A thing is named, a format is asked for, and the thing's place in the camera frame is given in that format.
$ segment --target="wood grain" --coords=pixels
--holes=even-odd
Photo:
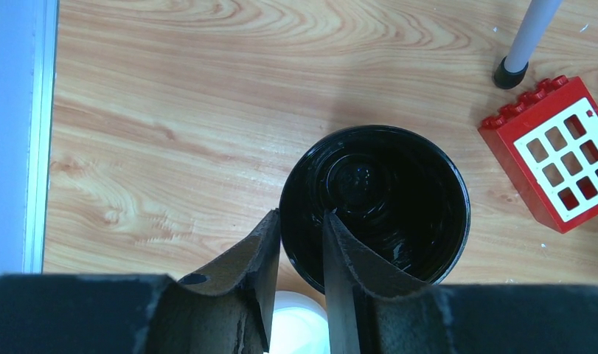
[[[598,0],[566,0],[520,88],[493,87],[527,5],[61,0],[45,271],[180,277],[278,205],[313,143],[380,123],[466,180],[473,227],[448,282],[598,284],[598,218],[535,222],[476,132],[544,77],[580,75],[598,102]],[[277,286],[322,301],[285,256]]]

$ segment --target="metal leg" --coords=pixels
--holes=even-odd
[[[562,0],[531,0],[509,54],[494,73],[494,84],[501,89],[516,87],[526,74],[529,59]]]

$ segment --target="white round object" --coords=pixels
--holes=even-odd
[[[329,354],[327,313],[305,295],[277,291],[269,354]]]

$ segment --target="glossy black container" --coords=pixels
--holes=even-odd
[[[470,201],[453,162],[427,139],[380,125],[317,142],[293,168],[279,209],[292,265],[322,293],[325,210],[391,264],[431,283],[451,271],[470,230]]]

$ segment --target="red block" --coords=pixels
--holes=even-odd
[[[537,221],[564,233],[598,215],[598,106],[579,77],[540,81],[479,133]]]

